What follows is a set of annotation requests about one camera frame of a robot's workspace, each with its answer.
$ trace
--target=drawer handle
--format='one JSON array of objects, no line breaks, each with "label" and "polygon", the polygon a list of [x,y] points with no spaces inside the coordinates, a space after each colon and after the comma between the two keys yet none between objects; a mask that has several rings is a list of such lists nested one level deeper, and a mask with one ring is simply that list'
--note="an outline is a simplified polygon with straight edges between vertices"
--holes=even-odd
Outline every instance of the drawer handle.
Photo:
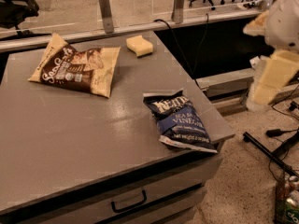
[{"label": "drawer handle", "polygon": [[146,191],[142,190],[142,196],[143,196],[142,201],[140,201],[138,203],[134,203],[134,204],[129,205],[129,206],[126,206],[126,207],[123,207],[123,208],[120,208],[120,209],[117,209],[115,207],[115,202],[111,202],[111,206],[112,206],[113,212],[115,212],[115,213],[122,213],[122,212],[128,211],[128,210],[130,210],[132,208],[135,208],[135,207],[137,207],[137,206],[145,203],[147,201],[147,193],[146,193]]}]

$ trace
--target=speckled floor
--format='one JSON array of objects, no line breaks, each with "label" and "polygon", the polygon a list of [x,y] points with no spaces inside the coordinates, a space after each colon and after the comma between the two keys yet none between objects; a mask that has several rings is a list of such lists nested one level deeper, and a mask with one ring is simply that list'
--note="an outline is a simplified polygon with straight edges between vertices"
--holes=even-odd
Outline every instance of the speckled floor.
[{"label": "speckled floor", "polygon": [[[136,22],[149,22],[154,18],[170,18],[173,0],[112,0],[112,12],[117,26]],[[228,12],[236,5],[226,0],[225,6],[217,7],[215,12]],[[40,16],[22,24],[23,28],[33,28],[38,32],[70,33],[82,30],[101,29],[97,0],[37,0]],[[201,0],[188,9],[188,16],[198,16],[210,10]],[[0,30],[0,36],[7,35],[7,30]],[[291,100],[277,105],[277,109],[286,113]],[[299,111],[292,112],[299,118]],[[269,159],[253,144],[243,141],[243,133],[248,132],[270,150],[281,142],[267,138],[269,129],[295,130],[298,121],[268,108],[262,113],[249,111],[231,115],[223,114],[235,130],[235,138],[228,140],[221,153],[223,162],[213,179],[206,182],[207,195],[196,206],[194,218],[188,224],[267,224],[273,223],[275,213],[276,179],[269,171]],[[294,133],[280,136],[285,140]],[[290,150],[285,161],[294,169],[299,169],[299,146]],[[271,165],[276,177],[282,170],[274,163]]]}]

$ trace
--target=glass partition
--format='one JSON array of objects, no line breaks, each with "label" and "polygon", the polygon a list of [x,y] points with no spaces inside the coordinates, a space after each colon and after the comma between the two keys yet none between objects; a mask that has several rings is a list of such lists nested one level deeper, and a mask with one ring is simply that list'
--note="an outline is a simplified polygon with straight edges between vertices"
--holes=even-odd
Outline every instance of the glass partition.
[{"label": "glass partition", "polygon": [[[17,24],[21,30],[30,30],[34,35],[51,34],[53,32],[65,35],[78,32],[104,31],[99,0],[35,1],[39,5],[38,16],[29,16],[24,21],[18,21]],[[149,24],[156,19],[171,21],[174,7],[174,0],[109,1],[114,27],[125,27],[132,30],[135,29],[136,25]],[[203,18],[206,14],[230,14],[248,9],[244,7],[246,0],[234,0],[234,2],[233,0],[212,1],[215,4],[215,9],[212,9],[213,6],[207,0],[205,2],[204,0],[196,0],[192,2],[192,5],[190,5],[190,0],[184,0],[184,19]],[[0,2],[0,5],[5,3],[3,0],[0,0]],[[26,6],[23,1],[17,1],[16,4]],[[15,27],[5,28],[0,26],[0,39],[7,39],[15,34]]]}]

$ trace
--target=yellow sponge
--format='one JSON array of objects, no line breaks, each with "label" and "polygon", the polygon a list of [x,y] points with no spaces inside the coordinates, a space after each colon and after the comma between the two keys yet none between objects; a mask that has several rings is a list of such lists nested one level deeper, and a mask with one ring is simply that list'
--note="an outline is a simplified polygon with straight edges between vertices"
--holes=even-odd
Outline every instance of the yellow sponge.
[{"label": "yellow sponge", "polygon": [[127,38],[127,47],[132,50],[137,57],[151,54],[153,52],[152,44],[144,39],[142,35]]}]

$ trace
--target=chip bag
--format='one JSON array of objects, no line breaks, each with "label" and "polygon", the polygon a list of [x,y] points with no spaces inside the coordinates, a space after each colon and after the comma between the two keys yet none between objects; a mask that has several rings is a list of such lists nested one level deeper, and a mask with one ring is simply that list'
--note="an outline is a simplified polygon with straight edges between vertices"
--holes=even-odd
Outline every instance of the chip bag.
[{"label": "chip bag", "polygon": [[77,51],[53,34],[39,66],[28,80],[109,98],[119,52],[120,48]]},{"label": "chip bag", "polygon": [[169,96],[144,94],[143,102],[156,118],[162,143],[217,153],[192,102],[183,95],[183,90]]}]

